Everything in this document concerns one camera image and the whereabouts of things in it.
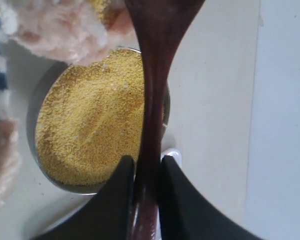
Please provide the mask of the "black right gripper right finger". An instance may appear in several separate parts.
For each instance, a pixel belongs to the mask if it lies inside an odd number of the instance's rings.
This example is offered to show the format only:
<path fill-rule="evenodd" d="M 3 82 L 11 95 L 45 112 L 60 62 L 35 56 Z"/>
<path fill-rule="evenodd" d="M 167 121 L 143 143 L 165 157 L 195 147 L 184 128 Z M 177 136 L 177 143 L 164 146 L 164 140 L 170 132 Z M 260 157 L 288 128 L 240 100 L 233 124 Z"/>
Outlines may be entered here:
<path fill-rule="evenodd" d="M 163 240 L 256 240 L 192 185 L 172 156 L 160 165 L 159 220 Z"/>

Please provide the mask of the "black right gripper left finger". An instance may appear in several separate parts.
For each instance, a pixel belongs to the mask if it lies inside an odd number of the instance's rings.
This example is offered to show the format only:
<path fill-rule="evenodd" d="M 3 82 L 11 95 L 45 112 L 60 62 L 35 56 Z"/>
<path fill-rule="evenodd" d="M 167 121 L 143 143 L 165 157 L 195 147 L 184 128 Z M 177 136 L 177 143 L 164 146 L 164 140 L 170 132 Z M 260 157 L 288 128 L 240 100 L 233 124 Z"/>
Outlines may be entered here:
<path fill-rule="evenodd" d="M 73 216 L 35 240 L 126 240 L 134 184 L 134 160 L 123 156 L 100 191 Z"/>

